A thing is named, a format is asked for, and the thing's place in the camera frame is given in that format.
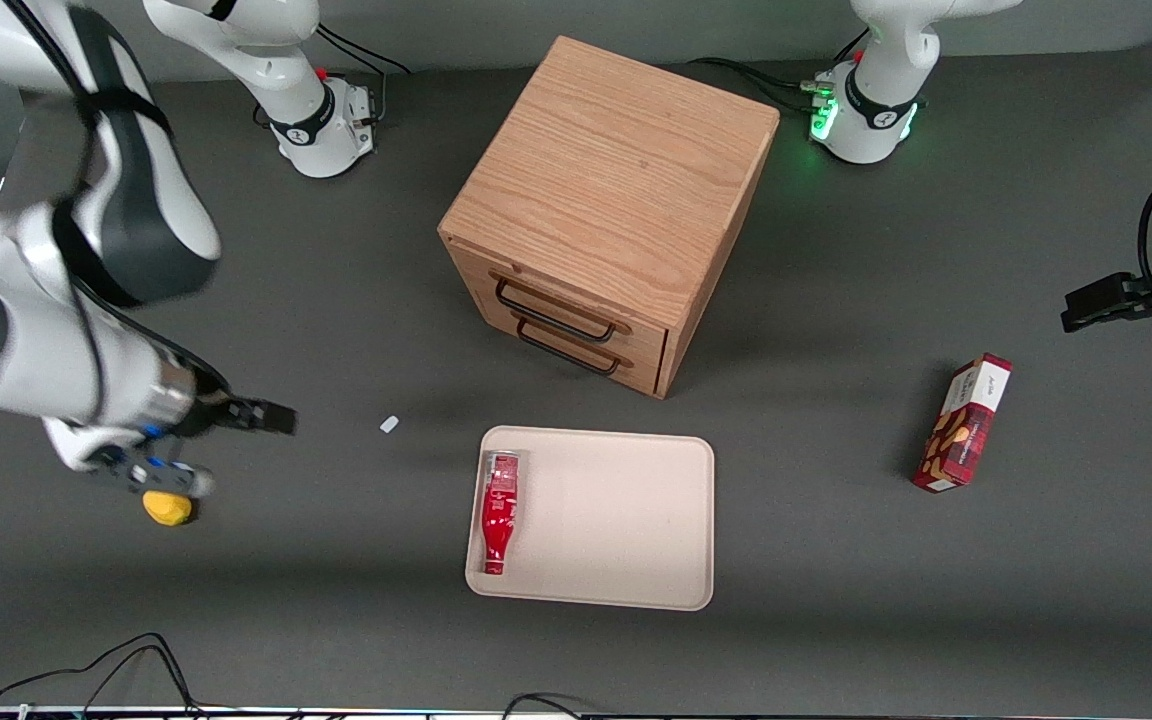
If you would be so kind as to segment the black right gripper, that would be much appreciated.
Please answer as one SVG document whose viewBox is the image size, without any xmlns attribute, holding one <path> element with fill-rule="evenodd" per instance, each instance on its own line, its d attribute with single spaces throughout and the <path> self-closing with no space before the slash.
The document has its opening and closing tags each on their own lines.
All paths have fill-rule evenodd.
<svg viewBox="0 0 1152 720">
<path fill-rule="evenodd" d="M 232 397 L 230 386 L 215 370 L 187 361 L 185 369 L 194 377 L 191 404 L 183 418 L 170 429 L 174 437 L 191 438 L 211 429 L 260 430 L 280 435 L 294 435 L 298 427 L 297 411 L 287 406 L 270 404 L 262 397 Z"/>
</svg>

